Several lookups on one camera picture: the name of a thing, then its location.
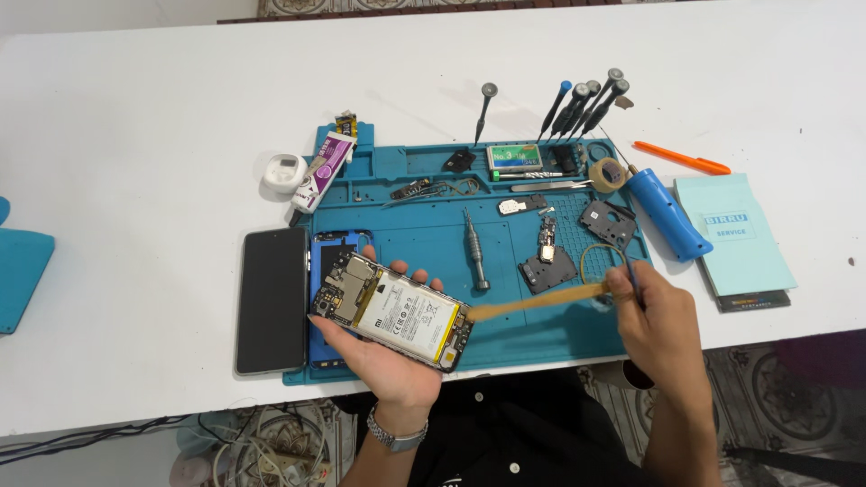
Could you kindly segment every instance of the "person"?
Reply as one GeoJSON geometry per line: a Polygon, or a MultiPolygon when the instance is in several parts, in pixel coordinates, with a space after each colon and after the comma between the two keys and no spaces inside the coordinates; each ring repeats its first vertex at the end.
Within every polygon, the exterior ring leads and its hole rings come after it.
{"type": "MultiPolygon", "coordinates": [[[[376,258],[369,245],[362,254],[376,258]]],[[[394,261],[391,268],[404,274],[408,265],[394,261]]],[[[606,281],[625,350],[658,389],[643,468],[628,460],[606,411],[573,368],[443,385],[437,370],[311,315],[378,399],[367,407],[371,430],[340,487],[721,486],[695,302],[649,264],[633,268],[644,308],[625,267],[608,269],[606,281]],[[414,440],[407,451],[393,451],[378,432],[414,440]]],[[[427,282],[428,274],[419,269],[411,278],[427,282]]],[[[434,278],[430,287],[442,291],[443,283],[434,278]]]]}

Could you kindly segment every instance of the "hand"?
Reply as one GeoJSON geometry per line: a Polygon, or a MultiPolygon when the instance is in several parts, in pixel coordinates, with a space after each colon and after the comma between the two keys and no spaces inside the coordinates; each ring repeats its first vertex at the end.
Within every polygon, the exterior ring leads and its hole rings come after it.
{"type": "Polygon", "coordinates": [[[685,412],[712,408],[694,298],[648,263],[635,261],[632,267],[645,311],[637,304],[628,269],[607,271],[625,351],[672,404],[685,412]]]}
{"type": "MultiPolygon", "coordinates": [[[[376,260],[372,245],[365,246],[361,255],[376,260]]],[[[409,265],[397,260],[390,267],[404,274],[409,265]]],[[[427,271],[416,270],[412,280],[427,282],[427,271]]],[[[430,287],[441,291],[442,281],[435,278],[430,287]]],[[[327,318],[311,315],[310,320],[321,330],[325,341],[343,356],[349,368],[376,394],[379,399],[376,421],[383,429],[396,436],[423,429],[430,407],[439,397],[441,372],[372,341],[358,340],[327,318]]]]}

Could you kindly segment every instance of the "black shirt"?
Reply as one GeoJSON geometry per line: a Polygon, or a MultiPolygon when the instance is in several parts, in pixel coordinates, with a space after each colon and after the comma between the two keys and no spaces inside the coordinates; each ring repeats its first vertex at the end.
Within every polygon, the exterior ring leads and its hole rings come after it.
{"type": "MultiPolygon", "coordinates": [[[[365,419],[370,408],[360,409],[365,419]]],[[[358,423],[364,438],[365,421],[358,423]]],[[[607,411],[574,368],[444,383],[409,486],[510,485],[659,483],[629,461],[607,411]]]]}

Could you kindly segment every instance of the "wristwatch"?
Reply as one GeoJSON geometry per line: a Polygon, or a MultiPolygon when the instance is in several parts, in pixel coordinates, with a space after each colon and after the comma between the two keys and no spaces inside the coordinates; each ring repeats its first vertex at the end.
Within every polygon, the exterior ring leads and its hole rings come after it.
{"type": "Polygon", "coordinates": [[[427,434],[427,427],[430,426],[430,422],[424,422],[424,428],[417,433],[412,433],[409,436],[394,436],[387,431],[382,429],[382,426],[379,426],[376,422],[376,407],[378,407],[378,403],[370,410],[370,415],[367,416],[367,427],[370,428],[370,432],[373,433],[373,436],[379,440],[379,443],[387,446],[391,449],[391,451],[399,452],[399,451],[408,451],[416,446],[420,445],[424,440],[424,435],[427,434]]]}

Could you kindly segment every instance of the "smartphone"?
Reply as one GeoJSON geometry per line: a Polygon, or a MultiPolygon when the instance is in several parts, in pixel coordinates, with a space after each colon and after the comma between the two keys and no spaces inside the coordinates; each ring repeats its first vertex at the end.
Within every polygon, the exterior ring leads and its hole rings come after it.
{"type": "Polygon", "coordinates": [[[313,312],[413,360],[453,372],[472,322],[469,305],[374,263],[341,253],[313,300],[313,312]]]}
{"type": "Polygon", "coordinates": [[[294,372],[307,364],[307,253],[303,227],[243,239],[235,372],[294,372]]]}
{"type": "MultiPolygon", "coordinates": [[[[322,231],[313,235],[310,248],[310,295],[315,296],[321,286],[322,277],[331,272],[340,253],[360,252],[365,245],[373,244],[369,230],[322,231]]],[[[322,332],[309,324],[310,352],[308,360],[313,368],[342,368],[343,357],[325,341],[322,332]]]]}

